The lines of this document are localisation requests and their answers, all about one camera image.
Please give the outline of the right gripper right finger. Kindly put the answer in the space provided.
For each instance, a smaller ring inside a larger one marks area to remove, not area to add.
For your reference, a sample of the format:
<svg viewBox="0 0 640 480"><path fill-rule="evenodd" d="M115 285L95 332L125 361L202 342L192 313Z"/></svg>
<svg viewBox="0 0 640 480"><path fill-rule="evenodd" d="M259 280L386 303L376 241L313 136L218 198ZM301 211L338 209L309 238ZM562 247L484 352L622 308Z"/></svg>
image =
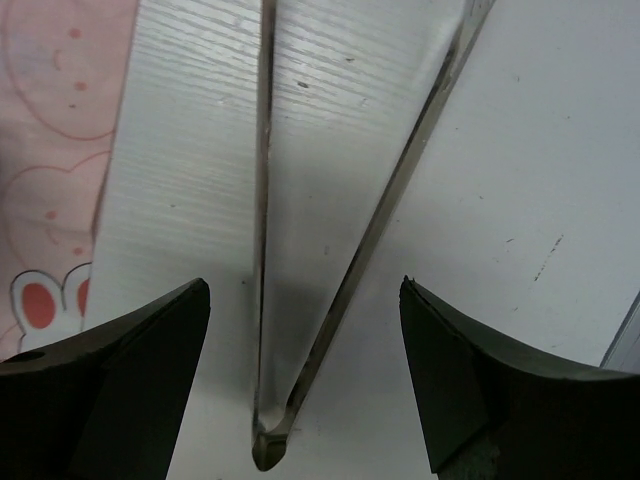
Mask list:
<svg viewBox="0 0 640 480"><path fill-rule="evenodd" d="M639 378L529 346L416 281L399 295L431 471L441 479L635 479Z"/></svg>

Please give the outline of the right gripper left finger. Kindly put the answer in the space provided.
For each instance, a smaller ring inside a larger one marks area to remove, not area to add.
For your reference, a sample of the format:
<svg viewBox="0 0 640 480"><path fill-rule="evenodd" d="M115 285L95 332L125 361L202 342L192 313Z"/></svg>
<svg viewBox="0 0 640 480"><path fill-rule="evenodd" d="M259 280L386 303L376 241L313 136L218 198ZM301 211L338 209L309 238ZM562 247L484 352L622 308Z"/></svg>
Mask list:
<svg viewBox="0 0 640 480"><path fill-rule="evenodd" d="M209 318L198 278L2 362L2 478L166 478Z"/></svg>

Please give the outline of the metal tongs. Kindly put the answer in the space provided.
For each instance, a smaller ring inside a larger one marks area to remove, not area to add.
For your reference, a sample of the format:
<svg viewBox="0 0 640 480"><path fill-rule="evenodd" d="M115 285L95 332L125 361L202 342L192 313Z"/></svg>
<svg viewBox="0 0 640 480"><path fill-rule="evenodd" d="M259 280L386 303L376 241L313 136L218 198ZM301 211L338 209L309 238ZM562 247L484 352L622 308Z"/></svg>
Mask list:
<svg viewBox="0 0 640 480"><path fill-rule="evenodd" d="M269 232L269 186L277 2L261 4L260 47L257 68L256 186L254 220L254 307L256 324L256 371L253 384L252 459L261 472L273 469L285 456L295 422L318 375L354 294L379 244L391 215L399 204L426 145L460 77L493 4L467 1L456 25L436 80L422 106L413 129L396 161L350 264L334 295L309 353L297 375L274 427L265 424L263 403L265 362L265 276Z"/></svg>

